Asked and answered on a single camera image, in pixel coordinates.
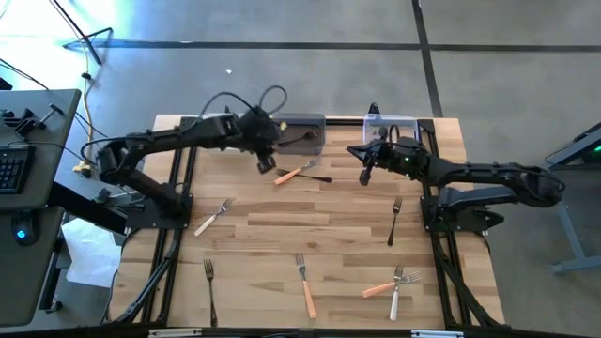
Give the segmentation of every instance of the gray desk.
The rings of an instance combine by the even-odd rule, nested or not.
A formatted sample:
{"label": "gray desk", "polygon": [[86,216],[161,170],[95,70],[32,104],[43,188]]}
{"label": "gray desk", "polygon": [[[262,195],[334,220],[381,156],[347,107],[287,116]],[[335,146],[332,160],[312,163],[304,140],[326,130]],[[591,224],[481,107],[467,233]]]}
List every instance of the gray desk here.
{"label": "gray desk", "polygon": [[[2,91],[0,108],[9,109],[16,116],[29,108],[37,117],[43,117],[50,111],[49,104],[55,104],[65,114],[54,114],[46,121],[46,130],[32,131],[28,139],[63,146],[81,95],[76,89]],[[18,140],[12,129],[0,123],[0,145]],[[37,150],[23,193],[0,195],[0,300],[3,304],[0,326],[21,326],[33,318],[64,212],[61,207],[46,207],[63,149],[34,146]],[[40,234],[35,244],[22,247],[13,238],[10,210],[14,209],[37,209]]]}
{"label": "gray desk", "polygon": [[[38,118],[41,118],[50,111],[49,105],[55,104],[65,114],[54,114],[46,121],[45,130],[32,131],[27,135],[27,139],[64,146],[81,96],[82,92],[77,89],[0,91],[0,108],[13,111],[15,116],[21,116],[23,110],[29,108]],[[14,135],[11,128],[0,123],[0,145],[13,141],[19,141],[19,138]],[[32,146],[37,149],[23,192],[16,195],[0,195],[0,210],[46,206],[63,149],[51,145]]]}
{"label": "gray desk", "polygon": [[22,247],[10,232],[11,213],[0,213],[0,327],[28,324],[38,307],[39,293],[63,217],[63,208],[37,211],[39,240]]}

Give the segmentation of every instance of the wooden tabletop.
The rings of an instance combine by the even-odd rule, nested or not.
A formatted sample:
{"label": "wooden tabletop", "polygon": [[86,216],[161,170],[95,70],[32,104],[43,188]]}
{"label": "wooden tabletop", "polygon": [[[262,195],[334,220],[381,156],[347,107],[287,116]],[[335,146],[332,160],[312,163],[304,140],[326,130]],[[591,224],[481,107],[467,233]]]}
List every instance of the wooden tabletop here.
{"label": "wooden tabletop", "polygon": [[[158,115],[155,130],[172,128],[181,116]],[[459,122],[435,119],[439,152],[450,161],[465,161]],[[442,311],[429,236],[419,208],[422,186],[406,177],[375,169],[369,186],[359,184],[362,165],[346,152],[362,143],[360,127],[328,127],[323,159],[307,175],[333,177],[332,184],[294,177],[275,186],[277,177],[260,175],[256,156],[238,151],[200,149],[191,192],[191,227],[184,238],[168,319],[170,327],[208,327],[210,303],[203,259],[215,269],[213,290],[220,327],[291,327],[357,329],[442,329]],[[149,156],[145,172],[168,180],[173,152]],[[180,179],[187,159],[184,152]],[[310,157],[276,155],[278,167],[292,170]],[[395,196],[403,206],[394,245],[386,241],[393,221]],[[199,238],[194,229],[217,211],[226,198],[232,207]],[[154,253],[156,230],[141,230],[127,244],[116,277],[111,317],[123,313],[142,290]],[[464,279],[475,297],[503,322],[488,251],[481,238],[457,233]],[[306,262],[317,318],[310,319],[295,253]],[[389,320],[392,290],[364,300],[361,292],[391,282],[394,267],[419,270],[422,279],[399,288],[398,318]],[[155,299],[162,299],[164,278]],[[455,288],[450,286],[459,318]]]}

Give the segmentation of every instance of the clear container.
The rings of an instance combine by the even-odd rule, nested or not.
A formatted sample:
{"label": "clear container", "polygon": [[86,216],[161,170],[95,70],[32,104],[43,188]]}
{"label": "clear container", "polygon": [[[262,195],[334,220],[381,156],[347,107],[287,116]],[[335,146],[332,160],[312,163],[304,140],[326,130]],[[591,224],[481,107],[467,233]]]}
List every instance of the clear container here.
{"label": "clear container", "polygon": [[[390,133],[390,127],[395,125],[399,129],[400,136],[417,139],[417,119],[398,115],[368,114],[363,119],[363,142],[368,144],[372,140],[379,139],[379,129],[384,127]],[[396,131],[393,131],[393,140],[396,139]]]}
{"label": "clear container", "polygon": [[285,131],[282,132],[282,138],[274,147],[278,153],[321,154],[321,149],[326,144],[326,117],[324,115],[278,113],[273,116],[273,121],[285,122],[287,125]]}

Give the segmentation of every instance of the fork handle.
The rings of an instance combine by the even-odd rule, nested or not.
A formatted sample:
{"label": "fork handle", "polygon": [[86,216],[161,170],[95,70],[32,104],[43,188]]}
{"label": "fork handle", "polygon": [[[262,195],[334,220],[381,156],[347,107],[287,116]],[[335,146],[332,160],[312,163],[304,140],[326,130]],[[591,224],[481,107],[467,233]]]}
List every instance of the fork handle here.
{"label": "fork handle", "polygon": [[372,287],[369,288],[365,291],[363,291],[361,294],[363,295],[364,298],[369,298],[372,297],[380,292],[386,291],[388,289],[393,288],[396,285],[395,282],[390,282],[390,283],[386,283],[386,284],[382,284],[382,285],[378,285],[376,287]]}
{"label": "fork handle", "polygon": [[394,225],[395,224],[396,224],[396,214],[394,214],[393,227],[391,228],[391,234],[388,236],[388,246],[393,246]]}
{"label": "fork handle", "polygon": [[217,311],[215,310],[215,302],[213,301],[213,282],[208,282],[208,292],[210,293],[210,326],[217,328]]}
{"label": "fork handle", "polygon": [[313,304],[313,297],[311,297],[311,291],[309,291],[309,284],[307,281],[302,281],[302,287],[304,288],[304,299],[307,302],[307,310],[309,310],[309,318],[317,318],[316,307]]}
{"label": "fork handle", "polygon": [[210,218],[208,218],[208,220],[206,220],[202,225],[198,227],[198,229],[196,229],[196,231],[194,231],[194,235],[196,237],[199,237],[200,234],[202,234],[203,231],[205,231],[208,228],[208,226],[215,221],[215,219],[217,219],[217,215],[213,215]]}
{"label": "fork handle", "polygon": [[299,175],[300,177],[307,177],[307,178],[312,178],[312,179],[317,179],[320,180],[322,182],[326,182],[326,183],[332,183],[334,181],[333,178],[331,177],[309,177],[307,175]]}
{"label": "fork handle", "polygon": [[391,305],[391,321],[396,320],[397,310],[398,310],[398,286],[394,288],[393,304]]}
{"label": "fork handle", "polygon": [[301,172],[301,170],[302,170],[302,168],[295,169],[295,170],[293,170],[293,171],[289,172],[288,174],[286,174],[286,175],[284,175],[284,176],[282,176],[282,177],[278,177],[278,178],[276,178],[276,179],[273,181],[273,183],[275,183],[275,185],[280,185],[280,184],[282,184],[282,183],[284,183],[284,182],[288,181],[290,178],[294,177],[294,175],[296,175],[296,174],[300,173],[300,172]]}

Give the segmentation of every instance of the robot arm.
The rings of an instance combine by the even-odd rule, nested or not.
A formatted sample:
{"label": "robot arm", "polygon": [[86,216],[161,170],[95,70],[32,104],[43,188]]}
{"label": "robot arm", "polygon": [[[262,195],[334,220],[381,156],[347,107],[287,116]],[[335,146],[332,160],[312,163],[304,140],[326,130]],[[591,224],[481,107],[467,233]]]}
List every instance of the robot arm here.
{"label": "robot arm", "polygon": [[221,150],[233,147],[255,153],[258,170],[264,174],[275,167],[272,145],[279,138],[279,128],[259,107],[254,107],[242,117],[219,115],[198,119],[188,127],[131,133],[109,142],[99,151],[100,180],[130,186],[152,199],[161,209],[178,212],[181,204],[173,187],[135,169],[144,156],[191,146]]}
{"label": "robot arm", "polygon": [[440,202],[447,206],[513,202],[531,207],[552,207],[562,199],[563,183],[540,167],[517,163],[452,163],[433,156],[412,138],[400,137],[395,143],[385,142],[385,139],[386,129],[382,129],[379,140],[347,148],[365,167],[360,176],[362,185],[368,184],[371,170],[377,167],[430,185],[472,182],[503,186],[494,190],[441,192]]}

